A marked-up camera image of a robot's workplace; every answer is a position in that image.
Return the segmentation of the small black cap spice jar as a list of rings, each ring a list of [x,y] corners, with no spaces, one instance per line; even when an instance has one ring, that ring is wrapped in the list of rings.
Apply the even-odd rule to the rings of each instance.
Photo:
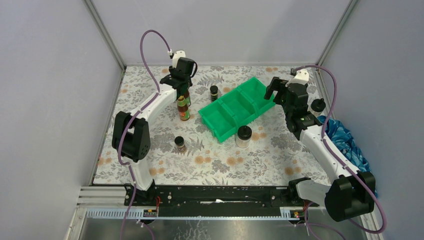
[[[219,97],[219,88],[216,85],[212,85],[210,88],[210,100],[211,102],[214,102]]]

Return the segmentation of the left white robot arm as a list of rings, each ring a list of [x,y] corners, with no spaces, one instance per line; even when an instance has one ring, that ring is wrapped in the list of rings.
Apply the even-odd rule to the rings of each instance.
[[[150,148],[150,124],[164,109],[189,90],[197,63],[187,57],[177,57],[169,67],[169,74],[156,84],[154,91],[141,105],[130,112],[120,111],[114,118],[112,147],[118,162],[127,166],[136,192],[136,199],[144,206],[152,204],[155,192],[150,187],[154,180],[145,159]]]

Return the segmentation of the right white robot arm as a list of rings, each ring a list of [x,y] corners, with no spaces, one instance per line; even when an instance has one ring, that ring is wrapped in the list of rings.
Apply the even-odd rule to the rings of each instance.
[[[321,122],[308,110],[307,84],[290,83],[273,77],[264,99],[282,106],[287,129],[315,157],[331,185],[302,177],[288,183],[287,201],[293,206],[305,200],[324,207],[330,217],[341,222],[374,211],[376,180],[369,171],[361,172],[333,144]]]

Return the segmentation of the yellow cap sauce bottle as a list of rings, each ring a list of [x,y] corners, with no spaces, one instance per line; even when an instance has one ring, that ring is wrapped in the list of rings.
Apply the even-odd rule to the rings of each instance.
[[[190,92],[189,92],[189,90],[187,90],[187,91],[183,94],[183,97],[184,97],[184,99],[185,99],[185,102],[186,102],[187,106],[190,106],[190,105],[191,105],[191,99],[190,99]]]

